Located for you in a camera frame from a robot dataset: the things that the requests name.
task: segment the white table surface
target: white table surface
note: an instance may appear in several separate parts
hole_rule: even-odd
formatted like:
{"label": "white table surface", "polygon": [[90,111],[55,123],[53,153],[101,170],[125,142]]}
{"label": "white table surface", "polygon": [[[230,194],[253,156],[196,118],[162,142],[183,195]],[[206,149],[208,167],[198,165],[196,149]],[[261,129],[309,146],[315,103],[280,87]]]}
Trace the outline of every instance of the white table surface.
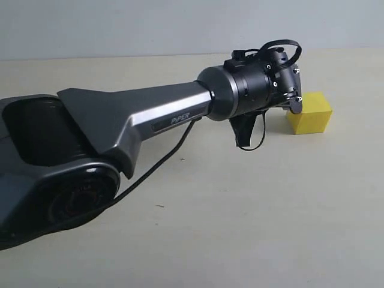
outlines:
{"label": "white table surface", "polygon": [[[382,287],[383,52],[305,53],[304,92],[334,108],[326,133],[294,136],[273,110],[262,148],[242,152],[228,121],[200,121],[113,209],[0,252],[0,287]],[[5,61],[0,97],[189,82],[227,57]],[[143,144],[135,179],[184,128]]]}

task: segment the yellow foam block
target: yellow foam block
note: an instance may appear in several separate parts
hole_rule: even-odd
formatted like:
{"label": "yellow foam block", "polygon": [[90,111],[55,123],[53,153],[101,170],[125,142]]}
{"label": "yellow foam block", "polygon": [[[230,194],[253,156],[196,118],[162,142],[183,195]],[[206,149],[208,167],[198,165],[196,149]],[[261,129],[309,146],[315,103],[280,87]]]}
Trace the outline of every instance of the yellow foam block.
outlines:
{"label": "yellow foam block", "polygon": [[304,93],[302,112],[287,112],[295,134],[323,133],[332,115],[332,107],[321,92]]}

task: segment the piper logo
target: piper logo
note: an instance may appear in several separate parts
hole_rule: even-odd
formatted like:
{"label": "piper logo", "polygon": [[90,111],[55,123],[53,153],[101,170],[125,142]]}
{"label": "piper logo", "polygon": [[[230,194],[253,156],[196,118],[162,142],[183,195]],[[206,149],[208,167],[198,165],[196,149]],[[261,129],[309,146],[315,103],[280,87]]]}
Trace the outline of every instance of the piper logo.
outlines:
{"label": "piper logo", "polygon": [[173,124],[177,124],[179,123],[180,121],[183,121],[183,120],[186,120],[190,117],[190,113],[185,113],[183,115],[180,115],[180,116],[177,116],[175,118],[172,118],[170,124],[173,125]]}

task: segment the robotic arm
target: robotic arm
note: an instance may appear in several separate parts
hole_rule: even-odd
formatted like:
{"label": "robotic arm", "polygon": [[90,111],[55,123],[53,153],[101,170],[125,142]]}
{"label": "robotic arm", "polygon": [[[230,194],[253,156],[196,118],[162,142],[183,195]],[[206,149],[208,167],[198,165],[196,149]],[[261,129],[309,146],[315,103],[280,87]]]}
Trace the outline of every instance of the robotic arm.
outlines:
{"label": "robotic arm", "polygon": [[[281,45],[296,46],[295,54],[289,59]],[[116,196],[141,142],[181,124],[191,122],[165,158],[203,116],[229,119],[235,144],[246,149],[257,115],[301,112],[300,54],[297,42],[277,40],[235,50],[190,83],[0,100],[0,250],[83,225],[120,201],[142,182]]]}

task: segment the gray wall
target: gray wall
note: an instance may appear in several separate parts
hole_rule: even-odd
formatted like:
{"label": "gray wall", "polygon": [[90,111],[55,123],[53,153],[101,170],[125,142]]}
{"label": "gray wall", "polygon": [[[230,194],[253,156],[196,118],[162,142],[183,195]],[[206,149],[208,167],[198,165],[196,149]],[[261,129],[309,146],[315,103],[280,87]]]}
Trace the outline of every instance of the gray wall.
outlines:
{"label": "gray wall", "polygon": [[384,1],[0,0],[0,59],[384,46]]}

